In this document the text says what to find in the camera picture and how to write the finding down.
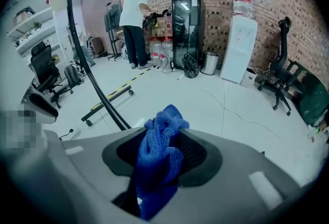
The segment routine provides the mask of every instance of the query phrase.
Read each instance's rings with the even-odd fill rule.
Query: stainless steel trash can
[[[219,56],[216,53],[205,52],[201,72],[206,75],[214,75]]]

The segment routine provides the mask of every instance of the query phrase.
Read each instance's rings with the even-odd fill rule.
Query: glass-door refrigerator
[[[205,29],[203,0],[172,0],[174,65],[183,68],[182,58],[190,53],[198,61],[202,57]]]

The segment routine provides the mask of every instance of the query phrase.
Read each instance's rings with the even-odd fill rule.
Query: chair wheel
[[[87,120],[87,121],[86,121],[86,124],[87,124],[89,127],[91,127],[91,126],[93,125],[93,123],[92,123],[90,120]]]

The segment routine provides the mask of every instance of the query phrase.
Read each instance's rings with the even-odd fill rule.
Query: white water dispenser
[[[221,78],[240,83],[246,72],[256,41],[257,21],[233,16],[221,70]]]

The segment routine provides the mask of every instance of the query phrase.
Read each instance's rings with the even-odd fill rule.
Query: blue towel
[[[177,191],[177,179],[184,159],[176,148],[178,129],[189,128],[180,112],[168,105],[144,125],[148,131],[137,154],[135,185],[142,202],[140,216],[150,220]]]

